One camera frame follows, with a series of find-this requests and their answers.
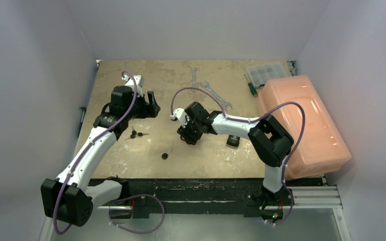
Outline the black key bunch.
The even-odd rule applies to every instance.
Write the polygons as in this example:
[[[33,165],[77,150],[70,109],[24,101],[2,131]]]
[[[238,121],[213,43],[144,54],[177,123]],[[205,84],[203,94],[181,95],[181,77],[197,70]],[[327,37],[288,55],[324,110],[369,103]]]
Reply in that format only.
[[[126,140],[140,138],[140,137],[146,136],[146,135],[149,135],[149,134],[148,133],[137,132],[135,130],[135,128],[132,126],[131,134],[130,134],[130,136]]]

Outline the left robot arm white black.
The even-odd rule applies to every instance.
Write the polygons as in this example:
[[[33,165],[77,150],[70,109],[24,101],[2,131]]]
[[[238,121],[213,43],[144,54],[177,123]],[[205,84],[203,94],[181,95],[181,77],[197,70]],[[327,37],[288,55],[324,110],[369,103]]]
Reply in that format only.
[[[89,182],[108,150],[118,141],[134,118],[155,118],[160,106],[153,91],[144,95],[139,86],[116,86],[111,101],[96,117],[82,148],[55,179],[45,179],[41,195],[45,215],[69,225],[83,226],[92,211],[113,201],[124,205],[129,201],[129,184],[118,177],[109,177],[99,185]]]

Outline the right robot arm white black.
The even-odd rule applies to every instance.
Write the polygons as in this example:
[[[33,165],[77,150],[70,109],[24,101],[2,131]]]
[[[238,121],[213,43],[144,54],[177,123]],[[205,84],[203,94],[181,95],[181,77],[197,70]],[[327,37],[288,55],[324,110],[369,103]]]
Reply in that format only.
[[[275,204],[282,197],[284,164],[294,146],[293,137],[267,113],[262,117],[246,118],[227,115],[223,111],[208,112],[200,103],[173,110],[172,121],[179,121],[177,133],[189,145],[195,145],[202,134],[231,135],[249,140],[265,164],[262,198]]]

